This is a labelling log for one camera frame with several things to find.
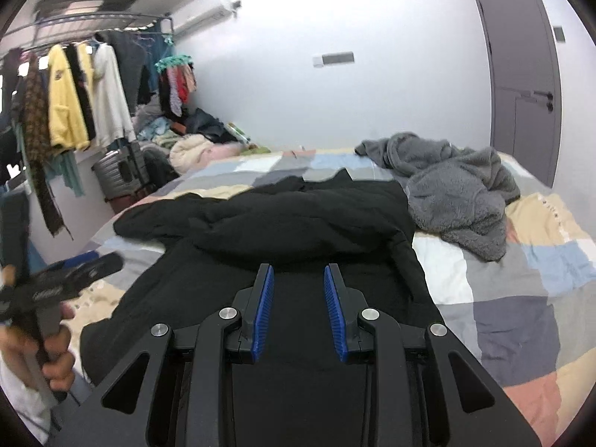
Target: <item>silver suitcase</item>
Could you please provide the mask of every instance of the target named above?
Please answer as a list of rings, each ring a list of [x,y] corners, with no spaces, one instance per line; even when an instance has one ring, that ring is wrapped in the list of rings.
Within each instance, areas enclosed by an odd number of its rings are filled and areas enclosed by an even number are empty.
[[[132,195],[149,183],[145,161],[138,142],[108,152],[91,169],[105,199]]]

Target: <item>door frame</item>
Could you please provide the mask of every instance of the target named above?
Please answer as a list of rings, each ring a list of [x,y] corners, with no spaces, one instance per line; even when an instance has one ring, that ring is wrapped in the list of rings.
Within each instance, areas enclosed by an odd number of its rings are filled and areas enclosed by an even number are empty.
[[[554,92],[553,92],[553,104],[554,104],[554,113],[555,113],[555,137],[552,143],[552,153],[551,153],[551,161],[550,166],[548,169],[548,180],[547,185],[552,188],[552,184],[554,183],[555,173],[557,171],[557,162],[558,162],[558,154],[559,154],[559,147],[561,145],[561,115],[562,115],[562,102],[561,102],[561,74],[559,73],[559,65],[558,65],[558,57],[557,57],[557,47],[555,45],[554,36],[552,34],[552,26],[550,20],[548,19],[548,15],[546,13],[546,8],[544,8],[544,3],[542,0],[536,0],[538,4],[538,8],[540,9],[540,15],[542,16],[542,23],[544,24],[544,30],[546,34],[546,39],[548,41],[548,47],[551,51],[551,60],[552,60],[552,70],[554,75]],[[492,55],[489,51],[489,39],[488,39],[488,32],[486,30],[486,22],[484,17],[484,11],[482,9],[482,4],[480,0],[476,0],[476,5],[478,6],[478,13],[481,16],[482,22],[482,30],[484,31],[485,40],[486,40],[486,54],[488,55],[488,65],[489,65],[489,73],[491,75],[491,146],[495,143],[495,71],[492,63]]]

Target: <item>gray fuzzy garment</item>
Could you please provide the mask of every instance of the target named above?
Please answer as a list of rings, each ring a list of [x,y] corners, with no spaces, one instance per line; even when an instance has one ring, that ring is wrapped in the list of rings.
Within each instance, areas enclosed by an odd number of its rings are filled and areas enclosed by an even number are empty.
[[[355,152],[394,170],[419,228],[485,260],[505,255],[505,205],[520,190],[496,150],[459,149],[447,140],[398,133],[363,141]]]

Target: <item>door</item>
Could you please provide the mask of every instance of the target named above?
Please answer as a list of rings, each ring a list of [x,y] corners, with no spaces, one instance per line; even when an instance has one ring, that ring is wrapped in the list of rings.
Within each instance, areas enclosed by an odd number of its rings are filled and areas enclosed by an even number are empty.
[[[561,136],[561,84],[542,0],[477,1],[491,66],[491,144],[552,186]]]

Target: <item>bed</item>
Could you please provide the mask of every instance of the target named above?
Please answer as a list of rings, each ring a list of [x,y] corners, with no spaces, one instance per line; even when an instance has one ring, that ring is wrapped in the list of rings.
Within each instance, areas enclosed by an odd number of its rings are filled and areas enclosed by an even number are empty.
[[[502,160],[521,190],[521,198],[506,209],[503,259],[485,262],[423,232],[416,233],[413,247],[446,325],[504,388],[543,446],[550,447],[596,381],[596,245],[558,195],[510,156]],[[291,175],[325,180],[341,168],[355,180],[393,179],[390,171],[351,149],[280,152],[213,162],[139,204],[189,192],[229,198]],[[82,327],[109,317],[127,288],[163,253],[160,244],[117,237],[114,220],[95,234],[88,250],[118,251],[125,266],[73,301],[75,352]]]

